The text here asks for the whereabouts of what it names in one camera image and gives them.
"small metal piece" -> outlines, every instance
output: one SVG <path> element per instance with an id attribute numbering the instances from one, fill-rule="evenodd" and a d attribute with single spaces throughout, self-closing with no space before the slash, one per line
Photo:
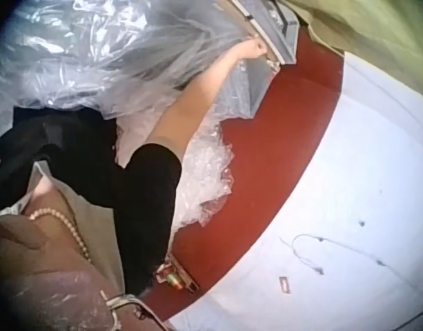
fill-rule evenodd
<path id="1" fill-rule="evenodd" d="M 162 322 L 144 302 L 139 300 L 134 295 L 124 294 L 112 299 L 107 299 L 105 293 L 101 291 L 101 296 L 104 298 L 104 300 L 106 300 L 106 305 L 112 312 L 113 320 L 115 322 L 113 328 L 110 331 L 120 330 L 120 323 L 116 310 L 125 307 L 126 305 L 135 306 L 138 319 L 152 319 L 162 330 L 168 331 L 168 328 L 164 325 L 164 322 Z"/>

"woman's hand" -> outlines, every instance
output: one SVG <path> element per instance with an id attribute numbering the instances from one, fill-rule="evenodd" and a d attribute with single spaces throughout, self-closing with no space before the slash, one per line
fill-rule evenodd
<path id="1" fill-rule="evenodd" d="M 265 55 L 268 51 L 265 43 L 259 38 L 245 40 L 231 49 L 235 53 L 237 59 L 256 59 Z"/>

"woman's arm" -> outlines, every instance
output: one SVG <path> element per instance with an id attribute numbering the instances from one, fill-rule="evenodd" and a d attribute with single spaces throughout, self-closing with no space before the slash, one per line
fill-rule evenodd
<path id="1" fill-rule="evenodd" d="M 165 145 L 182 160 L 191 137 L 236 63 L 241 59 L 258 58 L 265 53 L 266 47 L 259 39 L 249 39 L 233 46 L 191 81 L 178 100 L 161 116 L 147 142 Z"/>

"bubble wrap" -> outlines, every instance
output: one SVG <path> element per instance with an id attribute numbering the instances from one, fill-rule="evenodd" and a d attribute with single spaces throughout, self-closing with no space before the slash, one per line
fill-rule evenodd
<path id="1" fill-rule="evenodd" d="M 118 163 L 125 167 L 133 152 L 141 146 L 155 127 L 166 107 L 173 102 L 167 98 L 155 107 L 118 118 L 121 135 L 117 150 Z M 133 100 L 123 105 L 132 107 Z M 218 103 L 203 120 L 188 144 L 182 162 L 182 175 L 177 187 L 172 237 L 178 229 L 199 221 L 202 225 L 223 206 L 231 193 L 233 178 L 228 166 L 233 158 L 231 147 L 222 140 Z"/>

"wire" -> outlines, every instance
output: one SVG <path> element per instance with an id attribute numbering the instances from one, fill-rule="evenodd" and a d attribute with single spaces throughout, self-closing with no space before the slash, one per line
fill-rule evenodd
<path id="1" fill-rule="evenodd" d="M 389 272 L 392 273 L 395 277 L 397 277 L 402 283 L 404 283 L 405 285 L 410 287 L 412 289 L 412 291 L 414 291 L 416 294 L 423 297 L 423 292 L 420 289 L 418 289 L 414 284 L 412 284 L 408 279 L 404 278 L 401 275 L 401 273 L 398 272 L 395 268 L 386 264 L 385 262 L 383 262 L 383 260 L 376 257 L 375 255 L 367 253 L 363 250 L 359 250 L 359 249 L 354 248 L 352 246 L 346 245 L 345 243 L 340 243 L 339 241 L 330 240 L 330 239 L 327 239 L 327 238 L 324 238 L 324 237 L 317 237 L 317 236 L 314 236 L 312 234 L 299 234 L 296 237 L 294 237 L 291 244 L 287 243 L 281 237 L 279 238 L 282 243 L 284 243 L 286 246 L 288 246 L 293 251 L 293 254 L 299 259 L 300 263 L 302 263 L 302 264 L 306 265 L 307 267 L 313 269 L 314 272 L 316 272 L 318 275 L 323 276 L 324 275 L 324 269 L 321 266 L 314 263 L 313 261 L 311 261 L 310 259 L 308 259 L 306 257 L 302 257 L 294 247 L 296 240 L 298 240 L 299 238 L 303 238 L 303 237 L 316 239 L 320 243 L 328 242 L 328 243 L 331 243 L 333 245 L 344 248 L 346 250 L 350 250 L 351 252 L 354 252 L 356 254 L 362 255 L 363 257 L 366 257 L 367 259 L 374 261 L 377 265 L 379 265 L 383 268 L 387 268 L 387 270 L 389 270 Z"/>

